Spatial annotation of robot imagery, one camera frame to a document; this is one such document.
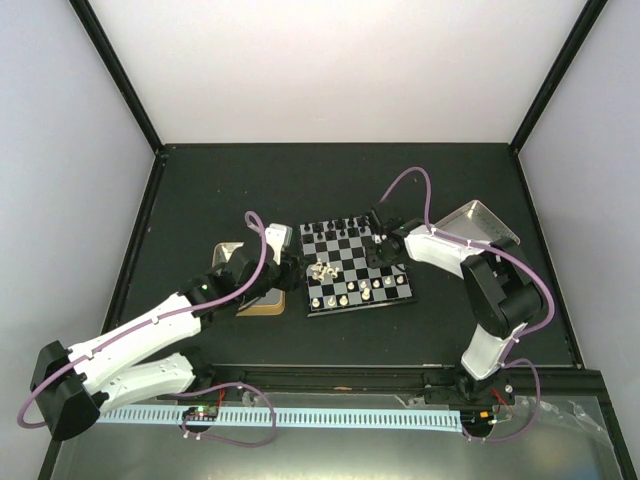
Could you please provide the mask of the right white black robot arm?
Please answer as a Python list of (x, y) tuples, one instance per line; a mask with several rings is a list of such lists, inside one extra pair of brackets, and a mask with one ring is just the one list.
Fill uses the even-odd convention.
[(367, 216), (372, 238), (367, 264), (383, 268), (409, 260), (438, 267), (464, 282), (477, 326), (454, 374), (457, 396), (476, 403), (491, 390), (491, 377), (545, 300), (534, 273), (508, 237), (496, 242), (465, 239), (420, 220)]

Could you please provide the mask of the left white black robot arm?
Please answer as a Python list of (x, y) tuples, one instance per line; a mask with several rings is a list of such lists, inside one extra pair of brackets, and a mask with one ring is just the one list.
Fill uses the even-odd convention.
[(100, 415), (148, 398), (207, 397), (213, 372), (189, 351), (153, 360), (153, 354), (233, 318), (271, 290), (294, 290), (301, 259), (272, 247), (240, 246), (226, 262), (194, 277), (150, 311), (94, 339), (39, 351), (29, 401), (56, 441), (72, 439)]

